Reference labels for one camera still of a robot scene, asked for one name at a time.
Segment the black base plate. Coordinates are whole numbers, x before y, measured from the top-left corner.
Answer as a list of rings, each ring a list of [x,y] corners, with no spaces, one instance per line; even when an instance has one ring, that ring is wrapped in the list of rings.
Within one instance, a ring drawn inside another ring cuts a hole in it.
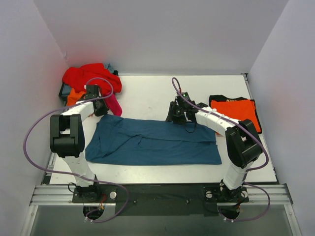
[[[220,212],[235,219],[240,205],[249,201],[245,187],[229,190],[223,184],[114,185],[76,187],[74,203],[94,204],[83,213],[97,219],[107,206],[115,205],[118,216],[217,216]]]

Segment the red t shirt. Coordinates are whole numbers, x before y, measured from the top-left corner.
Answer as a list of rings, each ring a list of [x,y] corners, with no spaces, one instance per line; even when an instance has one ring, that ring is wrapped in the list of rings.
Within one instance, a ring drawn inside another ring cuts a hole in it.
[[[63,75],[62,82],[69,85],[76,92],[82,92],[86,91],[84,86],[93,78],[97,79],[90,81],[89,85],[98,85],[101,88],[103,96],[111,92],[110,85],[103,79],[106,79],[112,85],[114,93],[120,93],[122,91],[120,78],[106,69],[102,63],[70,67]]]

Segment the teal blue t shirt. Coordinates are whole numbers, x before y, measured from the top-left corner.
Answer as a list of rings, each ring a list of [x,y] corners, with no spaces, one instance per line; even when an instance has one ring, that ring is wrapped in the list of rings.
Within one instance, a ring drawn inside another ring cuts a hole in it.
[[[129,166],[220,165],[215,132],[205,126],[105,115],[86,147],[92,163]]]

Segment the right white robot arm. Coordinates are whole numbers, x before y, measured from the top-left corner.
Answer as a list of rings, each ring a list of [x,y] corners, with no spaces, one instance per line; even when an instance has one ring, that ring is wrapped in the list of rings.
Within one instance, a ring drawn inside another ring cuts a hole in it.
[[[204,103],[195,104],[187,92],[182,92],[170,102],[165,121],[182,125],[192,121],[225,137],[231,164],[222,180],[220,197],[225,201],[233,200],[237,196],[237,188],[244,183],[248,169],[263,153],[253,122],[227,117]]]

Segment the light blue t shirt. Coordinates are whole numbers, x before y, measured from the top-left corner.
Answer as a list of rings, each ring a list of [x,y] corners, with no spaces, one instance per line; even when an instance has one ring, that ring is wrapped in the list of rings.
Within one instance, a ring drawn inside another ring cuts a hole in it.
[[[113,65],[112,64],[110,64],[110,63],[105,63],[104,64],[104,68],[105,69],[107,69],[110,73],[114,73],[114,71],[115,71],[115,68],[113,67]]]

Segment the orange crumpled t shirt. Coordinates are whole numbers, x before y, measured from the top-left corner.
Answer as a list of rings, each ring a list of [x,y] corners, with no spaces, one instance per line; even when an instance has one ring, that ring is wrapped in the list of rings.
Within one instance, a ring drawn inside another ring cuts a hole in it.
[[[75,89],[71,89],[70,94],[67,96],[67,106],[75,105],[85,95],[84,91],[76,92]]]

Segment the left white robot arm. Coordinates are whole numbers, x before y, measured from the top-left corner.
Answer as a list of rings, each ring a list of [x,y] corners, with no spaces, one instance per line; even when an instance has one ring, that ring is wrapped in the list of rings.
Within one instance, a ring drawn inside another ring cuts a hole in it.
[[[101,198],[96,175],[89,168],[85,158],[85,135],[83,121],[90,115],[97,117],[107,114],[108,108],[100,99],[101,89],[87,85],[83,99],[60,115],[50,117],[50,149],[62,158],[75,177],[75,191],[84,193],[91,203]]]

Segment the pink t shirt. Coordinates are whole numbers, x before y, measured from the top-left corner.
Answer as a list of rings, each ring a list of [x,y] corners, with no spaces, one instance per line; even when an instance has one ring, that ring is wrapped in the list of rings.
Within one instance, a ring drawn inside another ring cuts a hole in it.
[[[115,116],[121,116],[123,111],[118,103],[115,94],[112,94],[110,97],[105,98],[105,104],[108,109],[113,113]]]

